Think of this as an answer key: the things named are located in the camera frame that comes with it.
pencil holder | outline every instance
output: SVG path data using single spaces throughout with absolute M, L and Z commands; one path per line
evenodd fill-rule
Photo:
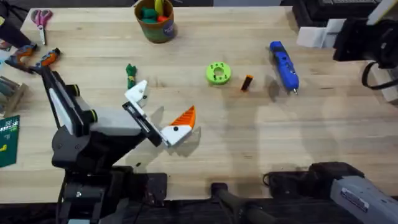
M 134 14 L 136 15 L 137 21 L 141 26 L 141 29 L 145 37 L 153 43 L 164 43 L 173 39 L 176 35 L 175 24 L 174 24 L 174 12 L 173 5 L 168 0 L 164 0 L 163 10 L 166 20 L 156 23 L 147 23 L 142 21 L 141 9 L 146 7 L 153 9 L 155 7 L 154 0 L 141 0 L 137 3 Z

blue tool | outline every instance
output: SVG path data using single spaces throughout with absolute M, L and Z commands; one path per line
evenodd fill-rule
M 286 90 L 293 91 L 297 95 L 297 90 L 299 88 L 299 77 L 294 70 L 293 62 L 287 54 L 284 46 L 280 41 L 273 41 L 269 44 L 269 49 L 274 54 L 274 59 L 276 65 L 278 66 L 280 79 L 282 80 Z

orange block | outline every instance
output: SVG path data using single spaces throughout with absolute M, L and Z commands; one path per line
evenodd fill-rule
M 189 125 L 191 128 L 195 125 L 196 111 L 195 106 L 191 106 L 186 112 L 175 119 L 170 125 Z

cable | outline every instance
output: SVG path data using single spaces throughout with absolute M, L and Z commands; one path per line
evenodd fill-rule
M 141 206 L 140 206 L 139 209 L 138 209 L 136 218 L 134 219 L 134 222 L 133 222 L 132 224 L 136 224 L 136 222 L 137 222 L 137 220 L 138 220 L 138 216 L 139 216 L 139 214 L 141 213 L 141 210 L 142 210 L 143 206 L 144 206 L 144 204 L 141 203 Z
M 61 207 L 62 198 L 63 198 L 63 191 L 65 190 L 66 182 L 67 182 L 67 171 L 65 171 L 65 175 L 63 176 L 60 193 L 58 195 L 57 206 L 55 208 L 55 224 L 60 223 L 59 222 L 59 213 L 60 213 L 60 207 Z
M 225 206 L 223 205 L 222 201 L 219 198 L 217 198 L 217 201 L 218 201 L 218 205 L 221 207 L 221 209 L 224 211 L 226 217 L 228 218 L 229 224 L 234 224 L 234 221 L 232 220 L 231 215 L 229 215 L 229 213 L 228 213 L 227 209 L 225 208 Z

green object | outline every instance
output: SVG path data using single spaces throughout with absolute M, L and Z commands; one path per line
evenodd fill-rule
M 211 84 L 224 85 L 231 76 L 231 68 L 224 62 L 213 62 L 207 66 L 206 78 Z
M 19 115 L 0 120 L 0 167 L 17 162 Z
M 157 23 L 155 19 L 142 19 L 142 21 L 146 23 Z
M 127 89 L 129 90 L 136 85 L 137 68 L 135 66 L 131 66 L 131 64 L 128 64 L 126 67 L 126 72 L 127 72 Z
M 155 19 L 157 17 L 157 13 L 155 9 L 141 9 L 141 15 L 143 19 Z

